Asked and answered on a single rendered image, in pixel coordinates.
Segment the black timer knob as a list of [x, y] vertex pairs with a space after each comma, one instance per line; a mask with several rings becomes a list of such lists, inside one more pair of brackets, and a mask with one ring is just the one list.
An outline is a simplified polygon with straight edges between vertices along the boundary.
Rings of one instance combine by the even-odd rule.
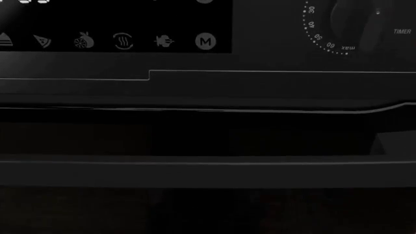
[[344, 46], [370, 53], [380, 43], [393, 0], [335, 0], [330, 29]]

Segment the black oven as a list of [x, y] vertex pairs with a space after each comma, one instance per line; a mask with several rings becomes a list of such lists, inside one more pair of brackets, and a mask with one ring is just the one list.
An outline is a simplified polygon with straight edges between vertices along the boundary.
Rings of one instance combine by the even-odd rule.
[[[364, 111], [416, 103], [416, 0], [375, 50], [335, 0], [233, 0], [232, 52], [0, 51], [0, 108]], [[0, 234], [416, 234], [416, 187], [0, 185]]]

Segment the black oven display panel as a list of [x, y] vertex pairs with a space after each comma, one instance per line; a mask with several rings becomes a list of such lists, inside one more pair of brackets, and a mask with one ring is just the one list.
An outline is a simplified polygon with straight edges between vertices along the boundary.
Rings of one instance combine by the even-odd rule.
[[0, 0], [0, 51], [232, 52], [233, 0]]

